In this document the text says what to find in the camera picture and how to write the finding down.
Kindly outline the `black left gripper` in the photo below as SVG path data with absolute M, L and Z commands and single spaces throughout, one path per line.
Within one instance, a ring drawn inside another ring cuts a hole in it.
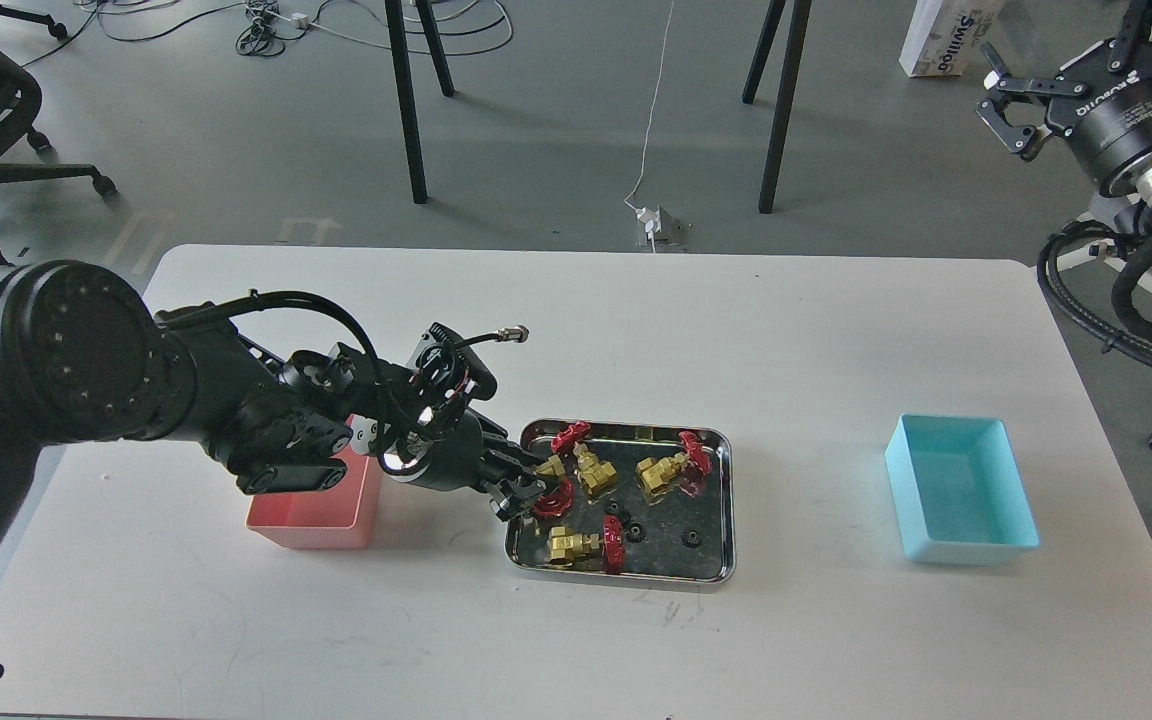
M 545 460 L 509 441 L 508 430 L 475 410 L 467 410 L 456 429 L 424 456 L 419 473 L 394 475 L 399 483 L 449 492 L 475 488 L 488 493 L 497 520 L 530 514 L 541 497 L 556 492 L 561 479 L 536 475 Z

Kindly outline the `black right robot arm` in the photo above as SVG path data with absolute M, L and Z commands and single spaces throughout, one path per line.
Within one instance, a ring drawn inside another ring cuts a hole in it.
M 992 44 L 986 97 L 977 115 L 998 141 L 1029 161 L 1051 138 L 1064 142 L 1102 199 L 1129 200 L 1129 222 L 1073 222 L 1051 234 L 1037 263 L 1044 296 L 1102 344 L 1152 367 L 1152 1 L 1126 8 L 1114 37 L 1087 47 L 1051 78 L 1015 76 Z M 1102 240 L 1123 263 L 1111 286 L 1114 323 L 1064 286 L 1058 252 Z

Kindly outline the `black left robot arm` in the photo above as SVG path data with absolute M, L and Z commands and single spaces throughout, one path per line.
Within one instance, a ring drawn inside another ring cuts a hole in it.
M 522 343 L 521 325 L 463 338 L 434 323 L 404 364 L 310 291 L 151 313 L 105 266 L 0 268 L 0 544 L 51 446 L 195 442 L 247 497 L 320 492 L 353 446 L 411 486 L 488 495 L 499 520 L 558 492 L 540 455 L 476 414 L 498 388 L 475 347 Z M 0 665 L 3 679 L 3 665 Z

